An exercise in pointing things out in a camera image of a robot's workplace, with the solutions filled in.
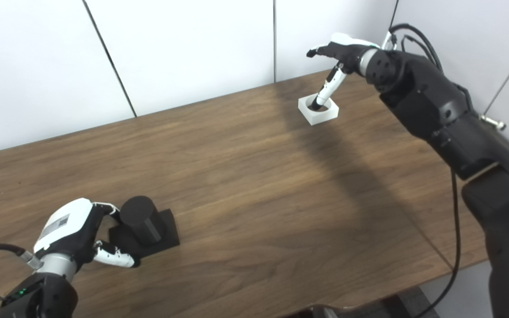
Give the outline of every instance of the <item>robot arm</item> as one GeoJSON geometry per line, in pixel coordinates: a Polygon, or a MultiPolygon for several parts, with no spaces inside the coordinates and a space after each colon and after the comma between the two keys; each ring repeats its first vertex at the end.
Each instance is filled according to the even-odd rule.
{"type": "Polygon", "coordinates": [[[35,259],[40,259],[41,265],[4,298],[0,318],[71,317],[77,293],[70,283],[83,264],[95,260],[121,267],[139,266],[138,258],[113,244],[95,242],[105,215],[119,220],[119,209],[83,198],[54,212],[34,245],[35,259]]]}
{"type": "Polygon", "coordinates": [[[337,58],[366,78],[412,135],[426,141],[461,179],[469,179],[462,194],[485,232],[493,313],[509,318],[509,142],[497,132],[501,127],[481,120],[467,91],[425,57],[360,45],[329,44],[315,53],[337,58]]]}

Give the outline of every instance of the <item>wood grain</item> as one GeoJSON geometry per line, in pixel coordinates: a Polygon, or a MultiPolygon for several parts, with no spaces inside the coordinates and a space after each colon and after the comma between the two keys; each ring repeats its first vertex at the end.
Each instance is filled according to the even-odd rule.
{"type": "MultiPolygon", "coordinates": [[[[326,75],[0,151],[0,242],[32,246],[78,197],[147,195],[171,208],[182,244],[137,269],[84,266],[76,317],[350,308],[448,273],[438,252],[454,246],[445,165],[356,76],[334,96],[339,117],[309,126],[297,99],[326,75]]],[[[466,253],[479,260],[468,217],[477,243],[466,253]]],[[[0,293],[27,275],[0,254],[0,293]]]]}

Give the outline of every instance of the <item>label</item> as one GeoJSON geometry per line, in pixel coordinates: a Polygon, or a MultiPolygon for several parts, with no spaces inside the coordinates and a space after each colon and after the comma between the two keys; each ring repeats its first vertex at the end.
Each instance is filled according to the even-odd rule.
{"type": "Polygon", "coordinates": [[[51,224],[47,225],[43,230],[42,230],[42,233],[41,233],[41,236],[38,238],[38,240],[46,237],[47,235],[49,235],[50,233],[54,232],[55,230],[58,230],[60,229],[62,226],[68,224],[68,218],[69,218],[70,214],[67,214],[63,217],[61,217],[60,219],[52,222],[51,224]]]}

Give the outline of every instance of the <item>black fingertip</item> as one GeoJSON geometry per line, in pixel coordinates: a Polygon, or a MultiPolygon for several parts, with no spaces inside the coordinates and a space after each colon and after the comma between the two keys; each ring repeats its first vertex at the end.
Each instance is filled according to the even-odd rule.
{"type": "Polygon", "coordinates": [[[321,105],[317,103],[317,97],[313,99],[313,102],[311,105],[309,105],[309,109],[311,110],[319,110],[321,108],[321,105]]]}
{"type": "Polygon", "coordinates": [[[141,265],[141,259],[133,256],[133,261],[135,261],[135,264],[131,266],[131,268],[139,267],[141,265]]]}

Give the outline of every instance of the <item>robot finger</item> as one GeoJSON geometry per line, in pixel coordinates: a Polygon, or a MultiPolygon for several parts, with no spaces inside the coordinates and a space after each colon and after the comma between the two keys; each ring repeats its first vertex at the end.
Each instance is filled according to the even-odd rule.
{"type": "Polygon", "coordinates": [[[140,265],[140,260],[138,258],[121,252],[117,246],[109,242],[98,240],[93,245],[93,248],[95,250],[93,260],[102,262],[103,264],[119,267],[138,267],[140,265]]]}

